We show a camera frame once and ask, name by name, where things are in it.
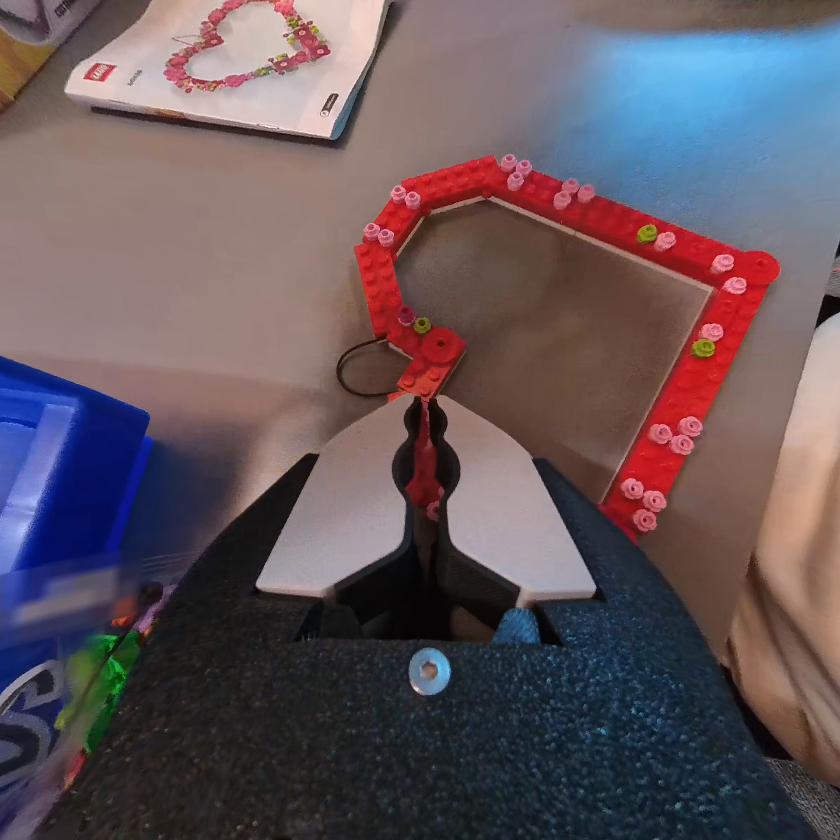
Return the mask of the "blue plastic bin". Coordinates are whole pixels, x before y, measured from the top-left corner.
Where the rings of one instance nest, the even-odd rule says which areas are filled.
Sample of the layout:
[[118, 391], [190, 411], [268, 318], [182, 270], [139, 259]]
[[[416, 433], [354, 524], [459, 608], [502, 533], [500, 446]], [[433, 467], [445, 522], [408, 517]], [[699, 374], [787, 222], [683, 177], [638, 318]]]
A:
[[2, 691], [106, 616], [149, 414], [1, 359]]

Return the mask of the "red brick heart frame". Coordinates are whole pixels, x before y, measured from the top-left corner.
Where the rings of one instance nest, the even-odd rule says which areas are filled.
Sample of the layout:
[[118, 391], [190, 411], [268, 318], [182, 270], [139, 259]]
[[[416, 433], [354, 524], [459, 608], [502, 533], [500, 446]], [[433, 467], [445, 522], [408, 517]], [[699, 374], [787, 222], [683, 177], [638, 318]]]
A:
[[561, 180], [533, 169], [530, 161], [488, 155], [406, 178], [391, 189], [376, 218], [353, 250], [360, 271], [373, 339], [408, 359], [395, 389], [369, 395], [389, 403], [403, 396], [428, 403], [464, 358], [467, 342], [456, 332], [417, 314], [398, 286], [396, 261], [422, 222], [478, 203], [493, 203], [545, 224], [574, 245], [590, 245], [641, 268], [665, 270], [705, 291], [687, 329], [677, 339], [676, 359], [639, 431], [608, 481], [598, 508], [634, 542], [656, 530], [669, 493], [695, 450], [764, 294], [781, 272], [770, 254], [743, 251], [641, 213], [591, 184]]

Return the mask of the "bag of colourful brick pieces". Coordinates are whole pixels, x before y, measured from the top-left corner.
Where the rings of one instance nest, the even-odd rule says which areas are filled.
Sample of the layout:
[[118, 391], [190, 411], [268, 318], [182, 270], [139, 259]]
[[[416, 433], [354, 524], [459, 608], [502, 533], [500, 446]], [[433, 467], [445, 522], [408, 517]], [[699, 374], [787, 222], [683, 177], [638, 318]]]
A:
[[137, 605], [67, 658], [2, 692], [2, 838], [30, 838], [103, 739], [130, 671], [174, 586], [142, 584]]

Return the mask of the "person's cream sweater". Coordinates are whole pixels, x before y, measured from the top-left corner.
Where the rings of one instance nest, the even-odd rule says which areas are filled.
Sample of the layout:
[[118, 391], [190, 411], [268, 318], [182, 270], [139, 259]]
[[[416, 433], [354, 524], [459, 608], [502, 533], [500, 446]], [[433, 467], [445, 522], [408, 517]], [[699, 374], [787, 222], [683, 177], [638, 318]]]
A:
[[741, 697], [839, 785], [839, 316], [817, 327], [727, 641]]

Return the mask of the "printed cardboard box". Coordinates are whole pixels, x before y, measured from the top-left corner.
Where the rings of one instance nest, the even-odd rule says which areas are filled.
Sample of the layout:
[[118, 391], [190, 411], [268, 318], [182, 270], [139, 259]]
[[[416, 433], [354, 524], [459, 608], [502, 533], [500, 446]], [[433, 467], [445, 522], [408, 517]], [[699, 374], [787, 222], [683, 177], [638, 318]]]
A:
[[100, 1], [1, 1], [1, 113]]

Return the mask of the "white instruction booklet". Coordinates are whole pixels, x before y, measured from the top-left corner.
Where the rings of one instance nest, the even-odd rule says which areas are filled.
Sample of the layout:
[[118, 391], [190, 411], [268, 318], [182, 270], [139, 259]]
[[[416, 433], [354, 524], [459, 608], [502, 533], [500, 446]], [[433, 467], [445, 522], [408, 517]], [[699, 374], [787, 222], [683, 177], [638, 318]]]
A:
[[158, 1], [66, 84], [92, 108], [336, 140], [388, 1]]

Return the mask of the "grey desk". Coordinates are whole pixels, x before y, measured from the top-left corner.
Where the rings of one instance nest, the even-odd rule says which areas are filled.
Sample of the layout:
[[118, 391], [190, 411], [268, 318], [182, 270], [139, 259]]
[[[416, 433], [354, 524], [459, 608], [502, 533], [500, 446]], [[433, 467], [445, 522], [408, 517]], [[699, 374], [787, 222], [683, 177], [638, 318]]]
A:
[[105, 3], [2, 117], [2, 355], [140, 406], [139, 555], [199, 550], [361, 415], [352, 254], [403, 177], [512, 152], [730, 245], [764, 299], [645, 549], [723, 655], [838, 240], [838, 2], [394, 2], [337, 143], [105, 115]]

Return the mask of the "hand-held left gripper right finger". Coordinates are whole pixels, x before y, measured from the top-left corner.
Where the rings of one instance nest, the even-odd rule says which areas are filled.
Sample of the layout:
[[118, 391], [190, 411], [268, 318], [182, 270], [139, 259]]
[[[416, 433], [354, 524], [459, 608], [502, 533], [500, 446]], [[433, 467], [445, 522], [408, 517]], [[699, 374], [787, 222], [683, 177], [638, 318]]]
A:
[[440, 507], [438, 580], [464, 608], [588, 600], [596, 585], [530, 453], [442, 396], [438, 465], [451, 457]]

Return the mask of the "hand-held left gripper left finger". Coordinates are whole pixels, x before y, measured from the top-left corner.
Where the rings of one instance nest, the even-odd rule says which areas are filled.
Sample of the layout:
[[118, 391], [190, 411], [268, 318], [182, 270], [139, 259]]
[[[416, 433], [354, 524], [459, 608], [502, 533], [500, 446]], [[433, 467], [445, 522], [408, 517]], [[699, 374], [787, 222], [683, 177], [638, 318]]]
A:
[[412, 516], [394, 478], [399, 448], [411, 442], [395, 399], [324, 445], [255, 584], [260, 593], [350, 599], [351, 588], [407, 546]]

